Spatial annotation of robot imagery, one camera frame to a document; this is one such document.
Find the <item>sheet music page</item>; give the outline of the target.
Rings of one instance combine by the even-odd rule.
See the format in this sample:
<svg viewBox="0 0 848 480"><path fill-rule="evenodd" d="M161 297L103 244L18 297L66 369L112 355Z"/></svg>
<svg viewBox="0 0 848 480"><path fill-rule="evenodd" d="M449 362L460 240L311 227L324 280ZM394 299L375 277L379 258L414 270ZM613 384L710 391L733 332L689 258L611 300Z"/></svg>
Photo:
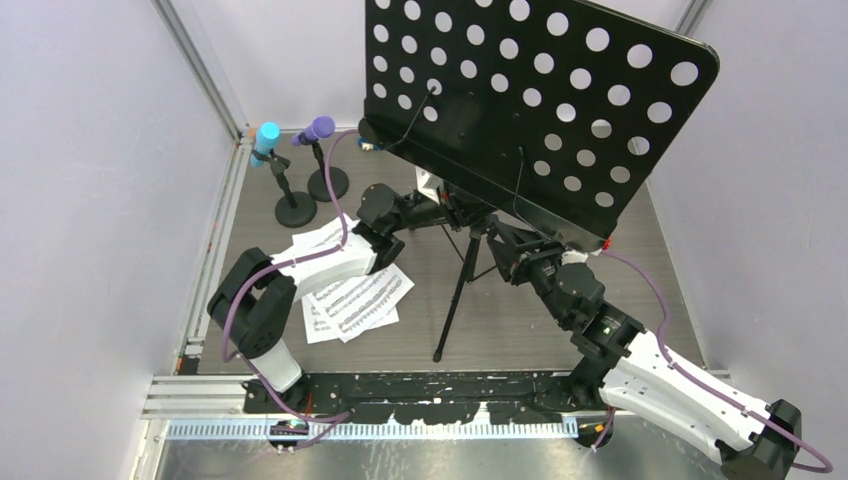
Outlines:
<svg viewBox="0 0 848 480"><path fill-rule="evenodd" d="M359 337L365 331L375 330L400 321L397 309L392 308L384 317L378 321L374 321L367 327L357 327L352 333L341 333L339 329L328 323L327 315L317 308L315 302L309 296L304 297L301 300L301 305L304 316L306 341L308 344L331 340L340 340L347 343Z"/></svg>
<svg viewBox="0 0 848 480"><path fill-rule="evenodd" d="M352 333L380 320L414 287L394 264L368 276L349 278L308 294L328 323L341 333Z"/></svg>

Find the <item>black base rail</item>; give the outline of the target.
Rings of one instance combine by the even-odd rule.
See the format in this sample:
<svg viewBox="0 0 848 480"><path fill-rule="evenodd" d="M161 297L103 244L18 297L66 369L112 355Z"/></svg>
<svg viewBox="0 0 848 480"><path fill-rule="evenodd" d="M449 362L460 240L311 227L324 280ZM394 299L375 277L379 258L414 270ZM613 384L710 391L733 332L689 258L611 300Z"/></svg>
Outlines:
<svg viewBox="0 0 848 480"><path fill-rule="evenodd" d="M487 413L494 425L552 423L560 414L620 414L566 372L434 371L307 373L283 393L242 382L248 414L294 410L320 423L467 425Z"/></svg>

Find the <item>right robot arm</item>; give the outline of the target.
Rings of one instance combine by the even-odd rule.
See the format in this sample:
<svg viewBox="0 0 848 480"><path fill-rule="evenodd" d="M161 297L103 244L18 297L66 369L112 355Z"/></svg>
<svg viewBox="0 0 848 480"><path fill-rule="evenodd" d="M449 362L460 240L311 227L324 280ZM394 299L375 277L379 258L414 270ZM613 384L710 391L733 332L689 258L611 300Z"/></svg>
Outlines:
<svg viewBox="0 0 848 480"><path fill-rule="evenodd" d="M660 347L656 333L605 300L583 256L500 221L487 244L503 280L529 284L583 358L568 379L574 403L629 411L719 464L728 479L784 479L799 448L801 412L766 402Z"/></svg>

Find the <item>colourful toy block behind stand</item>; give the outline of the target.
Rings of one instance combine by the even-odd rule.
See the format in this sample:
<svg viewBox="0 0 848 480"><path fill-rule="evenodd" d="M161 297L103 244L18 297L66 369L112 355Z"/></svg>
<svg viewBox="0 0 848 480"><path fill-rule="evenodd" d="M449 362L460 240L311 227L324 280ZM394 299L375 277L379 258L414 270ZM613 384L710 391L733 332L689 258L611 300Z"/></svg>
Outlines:
<svg viewBox="0 0 848 480"><path fill-rule="evenodd" d="M366 141L364 138L360 137L358 139L358 145L363 151L379 151L380 147L372 142Z"/></svg>

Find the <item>blue toy microphone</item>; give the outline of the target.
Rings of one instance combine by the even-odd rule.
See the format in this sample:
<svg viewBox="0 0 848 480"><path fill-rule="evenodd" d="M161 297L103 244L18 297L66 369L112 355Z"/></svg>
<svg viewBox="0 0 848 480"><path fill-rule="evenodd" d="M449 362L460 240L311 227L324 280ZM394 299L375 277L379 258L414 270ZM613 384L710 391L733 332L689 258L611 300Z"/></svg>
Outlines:
<svg viewBox="0 0 848 480"><path fill-rule="evenodd" d="M264 159L276 148L281 131L275 122L264 122L254 132L254 145L250 164L259 168L265 164Z"/></svg>

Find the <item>black microphone stand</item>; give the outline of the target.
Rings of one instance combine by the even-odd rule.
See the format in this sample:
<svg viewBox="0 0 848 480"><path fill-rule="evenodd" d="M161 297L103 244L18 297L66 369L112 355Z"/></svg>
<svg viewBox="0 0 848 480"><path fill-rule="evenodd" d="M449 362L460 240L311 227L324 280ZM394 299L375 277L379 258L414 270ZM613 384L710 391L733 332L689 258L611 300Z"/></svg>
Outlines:
<svg viewBox="0 0 848 480"><path fill-rule="evenodd" d="M310 223L316 213L316 201L306 192L293 191L286 177L286 170L291 161L270 150L261 153L257 149L252 151L254 157L270 166L273 177L282 191L282 197L277 201L274 215L277 222L287 228L299 228Z"/></svg>

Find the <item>black music stand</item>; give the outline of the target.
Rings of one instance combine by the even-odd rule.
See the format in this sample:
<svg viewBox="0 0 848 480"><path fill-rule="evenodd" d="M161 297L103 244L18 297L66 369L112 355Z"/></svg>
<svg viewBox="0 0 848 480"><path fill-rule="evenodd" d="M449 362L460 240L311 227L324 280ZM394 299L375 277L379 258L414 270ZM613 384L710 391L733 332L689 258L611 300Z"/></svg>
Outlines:
<svg viewBox="0 0 848 480"><path fill-rule="evenodd" d="M362 137L493 220L600 249L714 83L709 45L585 1L369 1Z"/></svg>

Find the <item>purple toy microphone on stand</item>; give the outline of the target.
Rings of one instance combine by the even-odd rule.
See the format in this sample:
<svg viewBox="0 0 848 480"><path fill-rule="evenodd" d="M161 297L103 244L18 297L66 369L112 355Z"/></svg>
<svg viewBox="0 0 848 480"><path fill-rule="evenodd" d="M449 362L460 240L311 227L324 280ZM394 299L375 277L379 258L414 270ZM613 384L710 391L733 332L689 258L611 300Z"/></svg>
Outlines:
<svg viewBox="0 0 848 480"><path fill-rule="evenodd" d="M318 163L318 169L312 173L307 182L309 195L318 202L330 203L331 193L337 199L342 198L349 189L349 177L338 167L330 168L329 185L325 178L327 163L320 141L332 136L335 132L335 121L329 116L316 117L307 127L292 136L290 143L294 147L309 146Z"/></svg>

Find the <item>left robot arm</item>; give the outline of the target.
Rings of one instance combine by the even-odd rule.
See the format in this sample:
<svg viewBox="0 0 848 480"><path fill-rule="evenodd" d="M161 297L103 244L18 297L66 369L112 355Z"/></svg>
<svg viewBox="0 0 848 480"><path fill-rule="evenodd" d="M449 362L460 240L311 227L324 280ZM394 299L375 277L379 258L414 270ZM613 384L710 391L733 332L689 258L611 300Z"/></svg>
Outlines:
<svg viewBox="0 0 848 480"><path fill-rule="evenodd" d="M396 232L449 225L470 227L494 207L462 189L444 187L435 198L419 191L401 195L378 183L368 187L357 220L327 247L273 259L257 247L244 251L211 295L206 311L269 386L280 412L298 412L307 398L302 369L283 341L292 305L333 283L373 274L404 248Z"/></svg>

